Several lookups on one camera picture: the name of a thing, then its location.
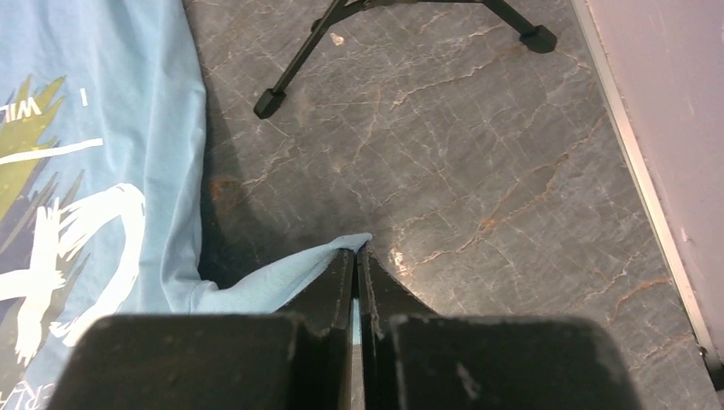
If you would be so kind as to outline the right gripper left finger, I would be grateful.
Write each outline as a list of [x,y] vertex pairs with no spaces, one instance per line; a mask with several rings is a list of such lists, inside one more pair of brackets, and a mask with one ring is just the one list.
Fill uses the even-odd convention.
[[115,315],[81,338],[51,409],[347,409],[355,257],[270,314]]

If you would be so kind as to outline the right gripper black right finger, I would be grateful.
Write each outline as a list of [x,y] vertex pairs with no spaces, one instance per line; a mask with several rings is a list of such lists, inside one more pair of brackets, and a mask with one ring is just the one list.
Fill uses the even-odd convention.
[[601,325],[569,315],[435,312],[368,250],[356,256],[369,409],[639,409]]

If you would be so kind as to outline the light blue printed t-shirt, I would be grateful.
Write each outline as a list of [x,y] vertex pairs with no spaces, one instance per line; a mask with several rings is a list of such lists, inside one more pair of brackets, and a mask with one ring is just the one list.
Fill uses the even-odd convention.
[[206,103],[179,1],[2,2],[2,408],[46,408],[103,317],[270,313],[371,239],[202,279]]

